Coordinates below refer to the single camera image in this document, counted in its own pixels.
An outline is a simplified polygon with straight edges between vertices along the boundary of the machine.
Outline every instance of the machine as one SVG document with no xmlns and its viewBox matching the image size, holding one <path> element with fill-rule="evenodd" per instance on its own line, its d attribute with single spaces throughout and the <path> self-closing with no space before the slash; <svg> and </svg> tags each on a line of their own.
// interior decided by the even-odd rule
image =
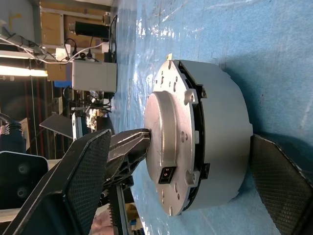
<svg viewBox="0 0 313 235">
<path fill-rule="evenodd" d="M 227 203 L 249 166 L 278 230 L 312 234 L 312 164 L 286 139 L 253 133 L 239 87 L 218 66 L 166 61 L 147 100 L 143 129 L 86 133 L 81 117 L 73 114 L 74 142 L 62 160 L 50 170 L 48 162 L 29 168 L 26 175 L 45 172 L 21 198 L 5 235 L 87 235 L 97 208 L 106 203 L 115 233 L 128 234 L 122 192 L 136 183 L 131 174 L 144 159 L 170 216 Z M 20 154 L 0 152 L 1 165 L 14 162 L 10 172 L 20 176 L 13 182 L 8 171 L 0 172 L 9 193 L 26 184 L 18 169 L 35 159 L 17 158 Z"/>
</svg>

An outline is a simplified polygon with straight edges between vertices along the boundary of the fluorescent light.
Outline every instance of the fluorescent light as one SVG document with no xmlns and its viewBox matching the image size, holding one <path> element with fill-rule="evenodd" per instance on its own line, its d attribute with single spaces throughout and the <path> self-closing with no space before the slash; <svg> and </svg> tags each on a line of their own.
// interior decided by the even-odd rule
<svg viewBox="0 0 313 235">
<path fill-rule="evenodd" d="M 29 70 L 10 66 L 0 66 L 0 75 L 47 77 L 48 73 L 45 70 Z"/>
</svg>

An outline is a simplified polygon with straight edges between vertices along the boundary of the workbench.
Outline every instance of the workbench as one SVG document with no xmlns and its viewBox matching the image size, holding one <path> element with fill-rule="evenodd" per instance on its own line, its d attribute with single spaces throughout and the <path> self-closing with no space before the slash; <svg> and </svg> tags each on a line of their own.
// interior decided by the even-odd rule
<svg viewBox="0 0 313 235">
<path fill-rule="evenodd" d="M 116 132 L 143 127 L 155 76 L 172 53 L 219 65 L 241 88 L 254 133 L 284 136 L 313 160 L 312 12 L 311 0 L 121 0 Z M 147 235 L 279 234 L 249 170 L 228 204 L 176 217 L 162 210 L 145 161 L 133 176 Z"/>
</svg>

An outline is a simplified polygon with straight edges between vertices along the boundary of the white box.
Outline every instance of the white box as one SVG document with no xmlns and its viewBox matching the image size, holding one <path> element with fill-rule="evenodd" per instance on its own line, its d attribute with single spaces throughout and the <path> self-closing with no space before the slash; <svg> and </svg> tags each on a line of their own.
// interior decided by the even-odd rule
<svg viewBox="0 0 313 235">
<path fill-rule="evenodd" d="M 84 60 L 72 62 L 72 88 L 81 91 L 116 92 L 117 65 Z"/>
</svg>

